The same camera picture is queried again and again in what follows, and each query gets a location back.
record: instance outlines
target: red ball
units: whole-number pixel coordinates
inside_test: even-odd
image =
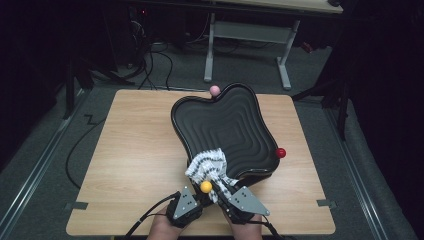
[[[278,158],[284,158],[286,156],[286,150],[284,148],[277,148],[275,154],[277,154]]]

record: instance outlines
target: person's hand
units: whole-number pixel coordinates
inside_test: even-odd
[[[176,240],[184,229],[174,227],[166,217],[165,206],[159,212],[158,215],[153,219],[152,226],[150,227],[149,236],[147,240]]]
[[[254,223],[234,224],[230,218],[223,212],[228,224],[230,224],[231,231],[235,240],[262,240],[262,225]],[[251,221],[262,221],[262,216],[255,214]]]

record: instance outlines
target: wire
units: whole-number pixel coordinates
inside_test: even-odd
[[[276,239],[280,239],[280,240],[293,239],[293,240],[296,240],[296,238],[294,238],[292,236],[281,236],[280,234],[278,234],[277,230],[274,228],[274,226],[272,226],[272,224],[269,222],[268,218],[265,215],[262,215],[262,217],[265,218],[266,222],[251,221],[250,220],[250,221],[247,221],[246,223],[264,225],[265,227],[267,227],[269,229],[269,231],[272,233],[272,235]]]
[[[158,90],[158,89],[156,88],[155,84],[153,84],[153,82],[150,80],[149,75],[150,75],[150,73],[149,73],[149,74],[147,74],[147,71],[146,71],[146,79],[147,79],[147,81],[148,81],[148,82],[149,82],[149,84],[150,84],[150,90],[153,90],[153,88],[154,88],[155,90]]]
[[[117,77],[119,77],[122,80],[129,80],[133,77],[140,75],[144,71],[145,67],[146,67],[146,62],[144,61],[144,59],[142,59],[139,67],[134,72],[129,73],[128,75],[125,75],[125,76],[122,76],[122,77],[120,77],[120,76],[117,76]],[[112,78],[101,77],[101,76],[95,74],[92,71],[90,73],[91,73],[91,76],[93,78],[101,80],[101,81],[111,81],[112,80]]]
[[[199,41],[197,41],[195,43],[186,44],[185,46],[188,47],[188,48],[190,48],[190,49],[194,49],[194,50],[203,50],[203,49],[208,48],[209,45],[208,44],[203,44],[203,47],[193,47],[192,45],[194,45],[194,44],[200,45],[200,44],[202,44],[202,41],[204,41],[204,40],[207,40],[207,38],[202,39],[202,40],[199,40]]]
[[[146,213],[143,214],[143,216],[141,216],[141,218],[131,227],[131,229],[127,232],[127,234],[125,235],[123,240],[129,240],[131,235],[134,233],[134,231],[138,228],[138,226],[140,226],[140,224],[149,216],[155,215],[155,214],[150,214],[150,212],[152,212],[155,208],[157,208],[159,205],[161,205],[162,203],[176,198],[178,195],[180,195],[180,192],[175,192],[171,195],[169,195],[168,197],[160,200],[159,202],[157,202],[155,205],[153,205],[153,207],[151,207],[149,210],[147,210]]]
[[[166,216],[166,214],[152,213],[152,214],[147,215],[147,217],[151,217],[151,216]]]
[[[102,119],[100,122],[94,124],[87,132],[84,133],[84,135],[82,135],[78,141],[74,144],[74,146],[72,147],[71,151],[68,154],[68,157],[66,158],[66,164],[65,164],[65,170],[66,170],[66,176],[68,177],[69,181],[71,181],[72,185],[74,185],[76,188],[81,189],[81,186],[78,185],[74,179],[72,178],[71,174],[69,173],[69,161],[71,159],[71,155],[74,152],[75,148],[78,146],[78,144],[93,130],[95,129],[97,126],[99,126],[102,122],[104,122],[106,120],[106,118]]]
[[[209,90],[205,90],[205,89],[195,89],[195,88],[184,88],[184,87],[166,87],[166,86],[161,86],[161,85],[157,85],[156,86],[157,89],[170,89],[170,90],[175,90],[175,91],[188,91],[188,92],[209,92]]]
[[[203,37],[203,35],[205,34],[205,32],[206,32],[206,29],[207,29],[207,27],[208,27],[208,23],[209,23],[209,18],[210,18],[210,13],[208,13],[208,16],[206,17],[206,22],[205,22],[205,26],[203,27],[203,31],[202,31],[202,33],[195,39],[195,40],[193,40],[193,41],[190,41],[190,42],[186,42],[186,44],[191,44],[191,43],[196,43],[196,42],[199,42],[199,41],[203,41],[203,40],[205,40],[205,39],[208,39],[208,37]]]
[[[224,42],[224,43],[231,43],[231,41],[229,41],[229,39],[226,39],[226,40],[224,40],[224,39],[221,39],[222,40],[222,42]],[[234,40],[235,41],[235,46],[234,46],[234,48],[233,49],[231,49],[230,51],[221,51],[221,50],[218,50],[217,48],[213,48],[216,52],[219,52],[219,53],[222,53],[222,54],[230,54],[230,53],[233,53],[234,51],[236,51],[238,48],[239,48],[239,46],[240,46],[240,41],[237,41],[237,40]]]
[[[140,86],[138,87],[138,90],[140,90],[142,87],[143,87],[143,85],[144,85],[144,83],[146,82],[146,81],[149,81],[150,82],[150,79],[149,79],[149,76],[150,76],[150,74],[152,73],[152,71],[153,71],[153,55],[152,55],[152,51],[149,51],[149,55],[150,55],[150,62],[151,62],[151,64],[152,64],[152,66],[150,67],[150,70],[149,70],[149,72],[147,72],[147,68],[145,68],[144,70],[145,70],[145,72],[146,72],[146,77],[141,81],[141,84],[140,84]]]
[[[134,21],[134,20],[132,20],[131,21],[131,23],[134,23],[135,25],[137,25],[137,32],[136,32],[136,34],[138,33],[138,31],[140,31],[140,29],[142,29],[143,28],[143,26],[141,26],[141,24],[140,23],[138,23],[137,21]]]
[[[256,49],[268,48],[268,47],[273,47],[273,46],[277,45],[277,43],[272,43],[272,42],[267,42],[267,43],[262,44],[260,46],[255,46],[255,45],[252,45],[252,44],[246,44],[246,43],[242,43],[242,42],[239,43],[239,44],[242,47],[256,48]]]
[[[169,82],[169,76],[171,76],[172,69],[174,67],[174,63],[172,62],[172,59],[168,55],[163,54],[163,53],[160,53],[160,52],[156,52],[156,54],[160,54],[160,55],[168,58],[169,62],[171,63],[171,67],[169,69],[168,76],[166,76],[166,80],[165,80],[166,90],[170,91],[170,89],[169,89],[169,83],[168,82]]]

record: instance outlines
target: wavy black tray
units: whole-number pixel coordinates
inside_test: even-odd
[[[221,148],[227,176],[242,179],[240,186],[271,176],[280,163],[256,95],[246,85],[231,84],[215,98],[181,98],[172,107],[171,119],[188,164],[200,152]]]

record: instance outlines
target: wooden tabletop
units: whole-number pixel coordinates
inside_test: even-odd
[[[120,236],[164,197],[192,187],[185,177],[187,155],[171,124],[173,104],[184,96],[209,93],[120,90],[67,225],[73,236]],[[257,95],[264,121],[279,147],[287,151],[273,175],[250,187],[270,210],[280,234],[331,234],[334,222],[296,110],[289,96]],[[134,235],[147,235],[147,218]],[[270,232],[263,229],[265,235]],[[205,208],[183,235],[231,235],[218,206]]]
[[[340,14],[343,12],[343,8],[341,6],[333,7],[327,2],[327,0],[215,0],[215,2],[248,4],[261,7],[284,8],[321,13]]]

